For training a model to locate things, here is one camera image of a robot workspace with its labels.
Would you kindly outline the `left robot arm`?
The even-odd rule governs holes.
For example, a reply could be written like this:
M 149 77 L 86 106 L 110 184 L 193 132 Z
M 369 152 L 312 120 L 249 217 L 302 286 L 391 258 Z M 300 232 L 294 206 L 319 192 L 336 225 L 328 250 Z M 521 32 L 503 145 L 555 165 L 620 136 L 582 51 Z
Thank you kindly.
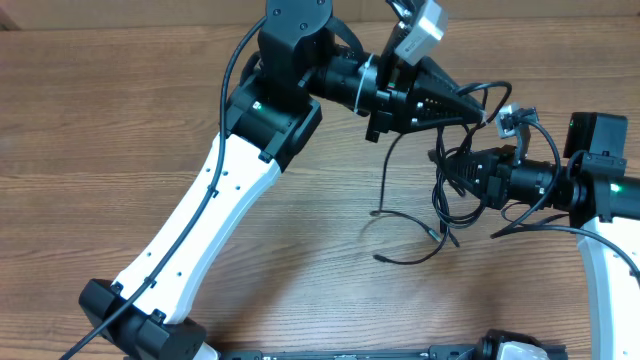
M 219 131 L 188 192 L 114 280 L 93 279 L 79 303 L 92 337 L 133 359 L 215 352 L 189 316 L 214 259 L 255 201 L 286 170 L 330 100 L 368 121 L 366 139 L 481 122 L 478 101 L 430 57 L 448 16 L 434 1 L 395 1 L 381 54 L 366 52 L 328 1 L 269 0 L 248 31 L 258 49 L 236 87 L 221 89 Z

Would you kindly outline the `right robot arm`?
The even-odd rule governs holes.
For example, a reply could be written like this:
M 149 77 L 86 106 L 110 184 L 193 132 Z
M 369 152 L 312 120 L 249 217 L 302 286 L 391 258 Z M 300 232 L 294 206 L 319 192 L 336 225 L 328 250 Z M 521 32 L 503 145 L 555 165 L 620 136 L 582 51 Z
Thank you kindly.
M 639 181 L 625 174 L 627 118 L 573 113 L 564 149 L 550 147 L 552 162 L 526 156 L 530 130 L 546 131 L 534 109 L 503 114 L 496 125 L 501 137 L 514 136 L 517 145 L 450 155 L 432 150 L 430 160 L 483 208 L 504 209 L 515 201 L 533 212 L 545 207 L 564 212 L 566 226 L 514 220 L 496 234 L 575 235 L 588 287 L 593 358 L 638 358 Z

